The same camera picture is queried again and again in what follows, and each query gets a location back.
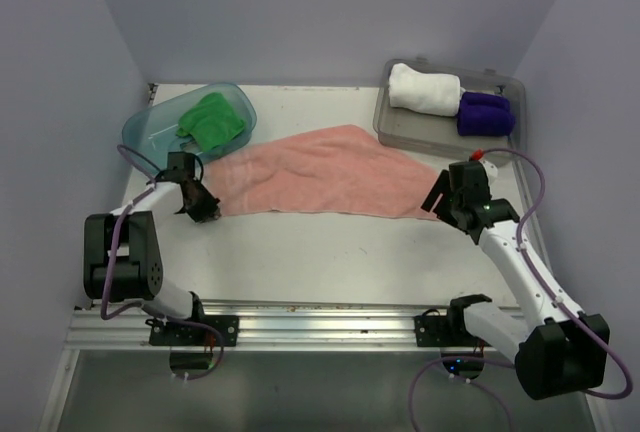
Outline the dark purple towel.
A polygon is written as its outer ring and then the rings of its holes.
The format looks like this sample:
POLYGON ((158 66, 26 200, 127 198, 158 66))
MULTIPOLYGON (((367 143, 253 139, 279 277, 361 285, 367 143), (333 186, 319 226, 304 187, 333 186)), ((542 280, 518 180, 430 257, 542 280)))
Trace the dark purple towel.
POLYGON ((515 124, 511 112, 479 106, 461 109, 456 126, 460 136, 505 137, 511 134, 515 124))

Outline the pink towel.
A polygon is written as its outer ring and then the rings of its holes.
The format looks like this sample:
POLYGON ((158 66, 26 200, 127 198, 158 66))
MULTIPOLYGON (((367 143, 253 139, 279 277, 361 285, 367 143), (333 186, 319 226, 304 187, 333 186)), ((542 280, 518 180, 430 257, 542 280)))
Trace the pink towel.
POLYGON ((225 217, 339 213, 434 220, 421 206, 438 173, 342 125, 245 147, 206 165, 204 184, 225 217))

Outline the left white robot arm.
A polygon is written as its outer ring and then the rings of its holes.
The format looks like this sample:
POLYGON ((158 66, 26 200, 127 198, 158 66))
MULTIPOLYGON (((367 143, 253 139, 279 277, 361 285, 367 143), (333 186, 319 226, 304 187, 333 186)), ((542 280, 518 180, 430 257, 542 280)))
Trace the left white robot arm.
POLYGON ((156 176, 124 206, 87 217, 83 287, 100 302, 101 318, 139 308, 173 322, 173 333, 185 344, 201 342, 208 331, 201 300, 164 276, 157 228, 176 215, 196 224, 214 221, 219 204, 200 180, 173 171, 156 176))

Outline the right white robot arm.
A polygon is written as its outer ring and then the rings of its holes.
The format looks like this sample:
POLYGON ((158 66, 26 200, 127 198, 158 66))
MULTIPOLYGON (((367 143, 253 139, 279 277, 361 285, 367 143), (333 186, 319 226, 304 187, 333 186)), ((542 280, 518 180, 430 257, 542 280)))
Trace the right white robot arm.
POLYGON ((515 368, 534 400, 586 391, 604 380, 610 329, 586 314, 555 281, 520 230, 505 199, 495 199, 483 165, 458 162, 440 172, 422 208, 468 235, 494 263, 523 314, 517 320, 484 294, 450 301, 445 331, 451 341, 474 338, 495 348, 515 368))

